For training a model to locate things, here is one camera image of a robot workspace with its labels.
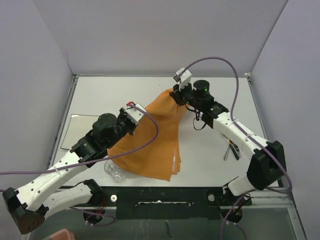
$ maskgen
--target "wall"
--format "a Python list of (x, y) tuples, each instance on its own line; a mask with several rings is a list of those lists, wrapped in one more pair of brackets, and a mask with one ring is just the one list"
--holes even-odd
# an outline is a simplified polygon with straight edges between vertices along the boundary
[[(205, 56), (250, 71), (287, 0), (33, 0), (76, 74), (172, 76)], [(208, 61), (193, 75), (233, 77)]]
[(293, 196), (308, 240), (318, 240), (320, 2), (290, 0), (252, 71), (266, 128), (285, 147)]
[[(0, 171), (44, 170), (72, 74), (31, 0), (0, 1)], [(32, 178), (1, 176), (0, 189)], [(0, 239), (20, 233), (0, 201)]]

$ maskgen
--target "orange towel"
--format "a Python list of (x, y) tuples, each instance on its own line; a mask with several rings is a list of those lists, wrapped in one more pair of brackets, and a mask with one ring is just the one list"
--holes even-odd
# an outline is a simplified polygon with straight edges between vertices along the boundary
[[(158, 137), (145, 148), (117, 157), (113, 161), (122, 169), (148, 178), (170, 181), (171, 174), (180, 171), (178, 129), (179, 122), (186, 112), (184, 106), (178, 106), (169, 95), (172, 89), (162, 92), (145, 109), (159, 125)], [(147, 143), (156, 133), (153, 122), (143, 117), (134, 131), (126, 135), (108, 150), (108, 156), (127, 152)]]

